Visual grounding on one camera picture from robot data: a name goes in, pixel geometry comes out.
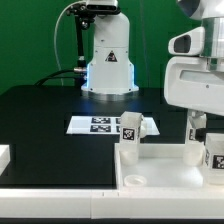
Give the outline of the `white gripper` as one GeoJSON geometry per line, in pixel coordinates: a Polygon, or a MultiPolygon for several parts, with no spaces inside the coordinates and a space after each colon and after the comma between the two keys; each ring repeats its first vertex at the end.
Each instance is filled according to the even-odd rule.
{"type": "MultiPolygon", "coordinates": [[[[224,116],[224,72],[211,72],[207,60],[198,57],[173,57],[164,82],[168,104],[224,116]]],[[[207,116],[195,120],[195,139],[204,142],[207,116]]]]}

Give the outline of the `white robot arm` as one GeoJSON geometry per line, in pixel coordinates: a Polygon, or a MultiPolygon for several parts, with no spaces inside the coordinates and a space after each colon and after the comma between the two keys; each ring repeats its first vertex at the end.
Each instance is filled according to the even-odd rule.
{"type": "MultiPolygon", "coordinates": [[[[224,0],[176,0],[176,4],[201,25],[169,41],[163,101],[224,117],[224,0]]],[[[81,91],[94,99],[118,101],[136,95],[139,87],[129,60],[129,21],[122,13],[105,11],[106,5],[87,1],[95,30],[93,58],[81,91]]]]}

